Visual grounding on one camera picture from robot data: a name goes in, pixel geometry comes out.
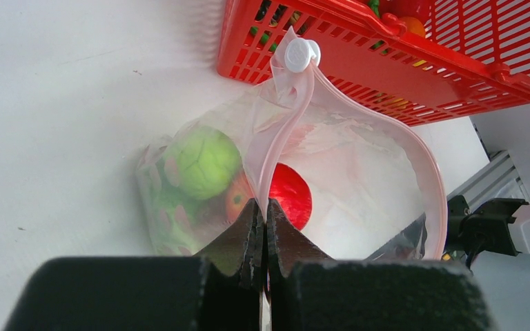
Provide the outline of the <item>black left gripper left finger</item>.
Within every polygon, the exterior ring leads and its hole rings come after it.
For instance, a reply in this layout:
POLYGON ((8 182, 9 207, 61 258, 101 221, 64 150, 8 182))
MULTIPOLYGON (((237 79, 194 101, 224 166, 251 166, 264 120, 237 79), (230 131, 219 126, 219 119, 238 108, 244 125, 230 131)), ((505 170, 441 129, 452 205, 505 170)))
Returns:
POLYGON ((236 221, 197 253, 206 257, 239 288, 261 292, 264 278, 265 223, 254 198, 250 198, 236 221))

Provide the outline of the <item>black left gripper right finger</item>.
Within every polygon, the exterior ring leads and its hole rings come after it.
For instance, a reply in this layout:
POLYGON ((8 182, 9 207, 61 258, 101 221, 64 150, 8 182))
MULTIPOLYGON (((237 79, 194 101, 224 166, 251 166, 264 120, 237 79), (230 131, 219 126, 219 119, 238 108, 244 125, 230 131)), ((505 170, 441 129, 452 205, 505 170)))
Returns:
POLYGON ((331 257, 291 224, 279 202, 269 200, 266 220, 268 287, 272 292, 291 273, 298 261, 330 260, 331 257))

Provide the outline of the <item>red apple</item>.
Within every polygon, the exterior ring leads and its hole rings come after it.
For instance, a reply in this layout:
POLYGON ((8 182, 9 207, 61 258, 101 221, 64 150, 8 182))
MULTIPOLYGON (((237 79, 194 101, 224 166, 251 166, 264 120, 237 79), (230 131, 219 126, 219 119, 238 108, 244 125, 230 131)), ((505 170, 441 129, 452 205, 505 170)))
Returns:
MULTIPOLYGON (((236 221, 252 197, 246 175, 240 170, 226 191, 225 206, 229 222, 236 221)), ((277 200, 295 228, 305 228, 312 213, 312 195, 308 184, 294 169, 283 163, 276 165, 268 197, 277 200)))

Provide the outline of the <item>clear zip top bag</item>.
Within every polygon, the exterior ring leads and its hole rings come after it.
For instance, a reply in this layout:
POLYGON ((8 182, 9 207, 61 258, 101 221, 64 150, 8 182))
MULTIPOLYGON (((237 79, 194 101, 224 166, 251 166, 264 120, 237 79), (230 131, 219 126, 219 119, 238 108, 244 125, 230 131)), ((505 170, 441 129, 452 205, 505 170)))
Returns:
MULTIPOLYGON (((162 154, 182 132, 208 126, 237 146, 242 163, 233 179, 244 171, 265 215, 278 163, 305 180, 313 208, 300 232, 330 257, 439 259, 448 211, 429 147, 401 121, 340 92, 319 69, 321 59, 314 40, 290 30, 270 60, 270 79, 149 145, 135 170, 148 219, 148 189, 176 188, 160 168, 162 154)), ((229 186, 201 200, 208 243, 234 223, 225 206, 229 186)))

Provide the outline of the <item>light green round fruit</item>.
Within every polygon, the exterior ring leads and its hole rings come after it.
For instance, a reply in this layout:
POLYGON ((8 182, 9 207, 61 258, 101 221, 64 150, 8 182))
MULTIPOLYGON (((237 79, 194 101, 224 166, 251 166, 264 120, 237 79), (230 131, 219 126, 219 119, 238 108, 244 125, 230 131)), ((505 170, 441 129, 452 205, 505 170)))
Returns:
POLYGON ((195 126, 176 137, 159 162, 169 184, 197 200, 221 194, 241 166, 233 140, 222 131, 195 126))

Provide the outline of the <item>orange fruit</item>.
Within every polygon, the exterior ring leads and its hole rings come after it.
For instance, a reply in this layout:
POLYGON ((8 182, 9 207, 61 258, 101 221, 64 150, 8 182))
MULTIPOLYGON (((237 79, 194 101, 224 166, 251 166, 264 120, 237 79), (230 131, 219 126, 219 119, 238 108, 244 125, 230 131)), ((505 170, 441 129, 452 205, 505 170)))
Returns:
POLYGON ((424 27, 424 24, 415 17, 400 17, 400 21, 402 21, 408 32, 416 34, 422 38, 426 37, 426 30, 424 27))

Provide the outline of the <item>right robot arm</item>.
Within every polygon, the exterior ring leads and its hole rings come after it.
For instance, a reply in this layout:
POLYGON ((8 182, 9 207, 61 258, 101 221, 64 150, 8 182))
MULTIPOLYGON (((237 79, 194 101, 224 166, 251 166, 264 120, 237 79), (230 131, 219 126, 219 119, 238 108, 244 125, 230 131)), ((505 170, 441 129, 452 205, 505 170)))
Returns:
POLYGON ((482 252, 530 254, 530 203, 493 198, 471 211, 462 195, 448 201, 448 232, 442 259, 470 268, 482 252))

